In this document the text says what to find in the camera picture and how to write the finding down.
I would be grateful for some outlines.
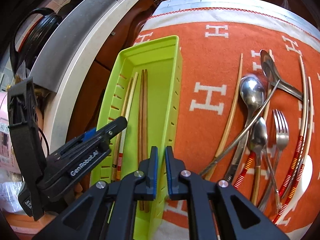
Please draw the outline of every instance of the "silver bolt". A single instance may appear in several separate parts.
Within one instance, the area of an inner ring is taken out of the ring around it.
[[[220,187],[228,187],[229,183],[226,180],[222,179],[218,182],[218,185]]]
[[[189,177],[191,175],[191,172],[188,170],[183,170],[183,171],[181,171],[181,175],[183,177]]]
[[[143,171],[135,171],[134,176],[141,178],[144,175]]]
[[[98,182],[96,183],[96,187],[97,187],[97,188],[100,188],[100,189],[105,188],[106,185],[107,185],[107,184],[106,184],[103,180],[98,181]]]

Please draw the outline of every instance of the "large spoon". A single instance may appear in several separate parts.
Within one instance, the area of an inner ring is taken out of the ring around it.
[[[260,51],[260,61],[262,71],[271,85],[274,86],[278,82],[278,80],[280,80],[278,88],[303,101],[303,94],[280,77],[273,59],[271,58],[269,53],[263,49]]]
[[[251,196],[251,202],[256,205],[258,199],[258,192],[259,192],[259,184],[260,184],[260,175],[261,175],[261,154],[264,151],[266,154],[267,164],[270,170],[270,177],[272,187],[275,191],[276,197],[276,207],[277,211],[280,210],[280,196],[279,191],[276,185],[275,174],[273,172],[271,162],[267,155],[267,143],[268,143],[268,134],[267,134],[267,126],[265,120],[260,117],[252,126],[251,136],[249,141],[249,149],[256,154],[255,159],[255,168],[254,168],[254,180],[253,180],[253,191]]]
[[[244,103],[248,108],[248,116],[245,122],[245,126],[247,127],[250,123],[252,116],[255,111],[257,111],[263,104],[265,100],[265,90],[260,83],[259,79],[255,75],[247,75],[244,76],[240,81],[240,96],[242,97]],[[241,161],[241,157],[245,151],[245,146],[248,142],[249,132],[239,141],[236,152],[233,156],[231,164],[225,174],[224,178],[226,181],[231,182],[236,175],[236,171],[239,167],[239,163]]]

